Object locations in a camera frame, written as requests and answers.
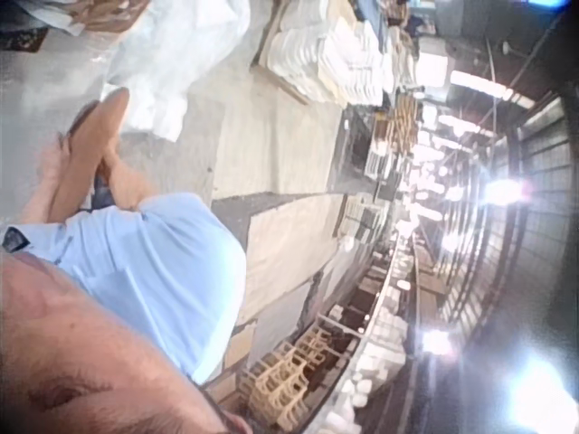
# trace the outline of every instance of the hand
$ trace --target hand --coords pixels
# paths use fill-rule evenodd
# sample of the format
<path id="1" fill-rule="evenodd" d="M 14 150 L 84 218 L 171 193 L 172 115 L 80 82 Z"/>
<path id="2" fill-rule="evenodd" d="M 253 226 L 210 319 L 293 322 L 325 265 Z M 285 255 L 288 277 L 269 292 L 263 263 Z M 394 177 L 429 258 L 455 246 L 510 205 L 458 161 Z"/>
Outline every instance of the hand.
<path id="1" fill-rule="evenodd" d="M 70 159 L 71 148 L 69 138 L 58 136 L 56 140 L 42 152 L 40 163 L 41 182 L 59 183 Z"/>

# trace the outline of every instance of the person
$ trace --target person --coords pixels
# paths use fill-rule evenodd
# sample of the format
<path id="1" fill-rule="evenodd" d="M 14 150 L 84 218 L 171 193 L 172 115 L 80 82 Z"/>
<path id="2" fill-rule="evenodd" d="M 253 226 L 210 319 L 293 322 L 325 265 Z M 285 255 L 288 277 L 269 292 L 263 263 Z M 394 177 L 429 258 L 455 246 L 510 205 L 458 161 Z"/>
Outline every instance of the person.
<path id="1" fill-rule="evenodd" d="M 251 432 L 196 386 L 242 303 L 239 242 L 193 194 L 156 193 L 118 137 L 91 209 L 48 223 L 81 152 L 72 139 L 45 150 L 22 224 L 4 236 L 2 432 Z"/>

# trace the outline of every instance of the eye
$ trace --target eye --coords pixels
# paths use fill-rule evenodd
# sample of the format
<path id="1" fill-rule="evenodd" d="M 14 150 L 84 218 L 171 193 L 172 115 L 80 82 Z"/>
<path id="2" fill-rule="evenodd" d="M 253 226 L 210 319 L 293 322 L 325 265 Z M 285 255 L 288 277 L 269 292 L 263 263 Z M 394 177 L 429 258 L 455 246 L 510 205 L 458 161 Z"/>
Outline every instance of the eye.
<path id="1" fill-rule="evenodd" d="M 28 392 L 28 399 L 36 409 L 48 411 L 68 404 L 77 398 L 110 389 L 109 386 L 97 385 L 67 376 L 44 382 L 38 389 Z"/>

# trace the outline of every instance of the light blue shirt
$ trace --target light blue shirt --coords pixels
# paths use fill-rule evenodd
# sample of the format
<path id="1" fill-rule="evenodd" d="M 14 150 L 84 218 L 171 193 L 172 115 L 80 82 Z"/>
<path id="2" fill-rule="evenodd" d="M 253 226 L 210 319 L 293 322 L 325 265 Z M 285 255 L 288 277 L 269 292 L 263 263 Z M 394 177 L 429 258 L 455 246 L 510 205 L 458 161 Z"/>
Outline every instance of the light blue shirt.
<path id="1" fill-rule="evenodd" d="M 15 228 L 27 251 L 78 280 L 193 381 L 203 384 L 223 358 L 243 301 L 245 253 L 195 195 Z"/>

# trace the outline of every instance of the ear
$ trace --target ear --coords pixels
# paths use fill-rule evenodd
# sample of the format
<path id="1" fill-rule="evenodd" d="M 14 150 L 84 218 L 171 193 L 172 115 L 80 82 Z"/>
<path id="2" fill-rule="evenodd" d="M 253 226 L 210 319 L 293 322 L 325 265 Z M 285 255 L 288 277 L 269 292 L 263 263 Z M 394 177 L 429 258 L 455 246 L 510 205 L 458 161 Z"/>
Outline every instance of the ear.
<path id="1" fill-rule="evenodd" d="M 229 419 L 231 422 L 233 422 L 233 424 L 238 429 L 240 429 L 244 434 L 253 434 L 252 427 L 250 427 L 248 425 L 248 423 L 245 420 L 243 420 L 243 418 L 241 416 L 230 413 L 229 411 L 226 411 L 226 410 L 223 410 L 223 413 L 225 414 L 225 416 L 227 416 L 227 419 Z"/>

